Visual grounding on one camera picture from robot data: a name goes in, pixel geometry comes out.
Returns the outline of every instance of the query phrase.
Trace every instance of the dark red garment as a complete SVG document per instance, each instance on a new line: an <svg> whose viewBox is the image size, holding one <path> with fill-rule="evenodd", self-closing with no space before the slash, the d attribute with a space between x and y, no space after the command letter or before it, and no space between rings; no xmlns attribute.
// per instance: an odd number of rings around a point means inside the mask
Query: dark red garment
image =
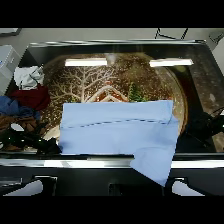
<svg viewBox="0 0 224 224"><path fill-rule="evenodd" d="M20 105L33 108L35 110L43 110L50 103L50 96L46 86L37 85L37 89L16 90L11 98L18 100Z"/></svg>

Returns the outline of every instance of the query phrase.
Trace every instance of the black metal frame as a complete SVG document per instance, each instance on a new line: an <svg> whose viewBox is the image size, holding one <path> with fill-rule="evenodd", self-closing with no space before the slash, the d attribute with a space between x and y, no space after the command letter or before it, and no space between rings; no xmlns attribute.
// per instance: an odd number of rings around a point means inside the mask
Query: black metal frame
<svg viewBox="0 0 224 224"><path fill-rule="evenodd" d="M169 37L169 36L166 36L166 35L163 35L160 33L160 28L157 29L157 32L156 32L156 36L155 36L155 39L157 38L157 36L159 35L160 37L166 37L166 38L169 38L169 39L173 39L173 40L176 40L177 38L174 38L174 37ZM187 34L187 31L188 31L188 28L185 29L182 37L180 38L181 40L183 40Z"/></svg>

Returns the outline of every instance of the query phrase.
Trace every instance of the pile of clothes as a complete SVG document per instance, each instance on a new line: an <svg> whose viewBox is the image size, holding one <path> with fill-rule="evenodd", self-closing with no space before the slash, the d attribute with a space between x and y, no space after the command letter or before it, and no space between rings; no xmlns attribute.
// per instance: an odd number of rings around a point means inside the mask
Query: pile of clothes
<svg viewBox="0 0 224 224"><path fill-rule="evenodd" d="M40 122L40 111L50 103L48 88L43 84L42 67L16 68L14 80L19 87L9 96L0 96L0 136L12 123L19 124L25 132L42 136L47 123ZM8 145L4 150L22 150Z"/></svg>

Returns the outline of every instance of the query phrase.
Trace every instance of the denim cloth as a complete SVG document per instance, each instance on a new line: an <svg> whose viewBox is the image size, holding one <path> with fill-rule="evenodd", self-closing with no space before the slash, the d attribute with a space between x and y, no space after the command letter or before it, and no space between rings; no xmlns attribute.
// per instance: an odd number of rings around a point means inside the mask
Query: denim cloth
<svg viewBox="0 0 224 224"><path fill-rule="evenodd" d="M0 96L0 115L30 117L40 120L40 113L32 108L19 106L17 100L12 100L7 96Z"/></svg>
<svg viewBox="0 0 224 224"><path fill-rule="evenodd" d="M178 137L173 101L65 103L62 154L134 155L130 166L164 186Z"/></svg>

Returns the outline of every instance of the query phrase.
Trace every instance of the white cloth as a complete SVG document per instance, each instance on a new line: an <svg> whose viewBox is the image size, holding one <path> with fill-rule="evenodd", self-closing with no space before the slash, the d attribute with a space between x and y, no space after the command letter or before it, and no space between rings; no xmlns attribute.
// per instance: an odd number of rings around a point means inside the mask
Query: white cloth
<svg viewBox="0 0 224 224"><path fill-rule="evenodd" d="M39 68L38 66L32 66L28 68L17 67L14 72L14 80L19 89L36 89L37 83L43 85L43 69L42 67Z"/></svg>
<svg viewBox="0 0 224 224"><path fill-rule="evenodd" d="M134 154L131 167L165 185L178 137L173 101L65 103L62 154Z"/></svg>

